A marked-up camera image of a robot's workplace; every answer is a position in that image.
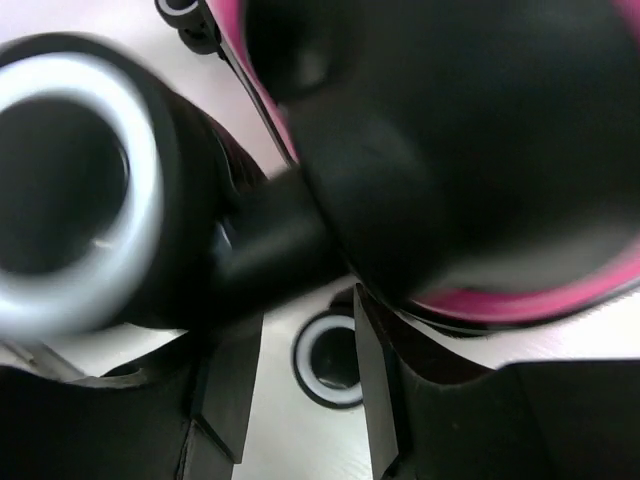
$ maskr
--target caster wheel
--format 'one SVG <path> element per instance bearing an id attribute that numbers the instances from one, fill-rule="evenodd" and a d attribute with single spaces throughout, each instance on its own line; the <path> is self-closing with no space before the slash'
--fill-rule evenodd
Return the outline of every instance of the caster wheel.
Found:
<path id="1" fill-rule="evenodd" d="M 198 29 L 181 29 L 178 30 L 178 35 L 182 43 L 198 55 L 210 55 L 218 52 L 220 49 L 219 42 L 209 34 L 206 26 Z"/>
<path id="2" fill-rule="evenodd" d="M 362 404 L 355 320 L 349 309 L 330 308 L 298 333 L 293 371 L 302 391 L 323 407 L 341 410 Z"/>
<path id="3" fill-rule="evenodd" d="M 155 0 L 156 10 L 173 28 L 198 28 L 204 21 L 198 0 Z"/>

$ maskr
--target wheel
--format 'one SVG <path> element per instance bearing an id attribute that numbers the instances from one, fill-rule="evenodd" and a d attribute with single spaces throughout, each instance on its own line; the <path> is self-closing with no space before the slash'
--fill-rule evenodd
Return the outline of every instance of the wheel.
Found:
<path id="1" fill-rule="evenodd" d="M 156 10 L 173 28 L 197 28 L 204 22 L 198 0 L 154 0 Z"/>
<path id="2" fill-rule="evenodd" d="M 210 34 L 205 25 L 197 29 L 180 29 L 178 35 L 182 43 L 198 55 L 210 55 L 220 50 L 220 43 Z"/>
<path id="3" fill-rule="evenodd" d="M 313 317 L 294 341 L 292 365 L 298 385 L 318 405 L 362 404 L 353 311 L 331 307 Z"/>

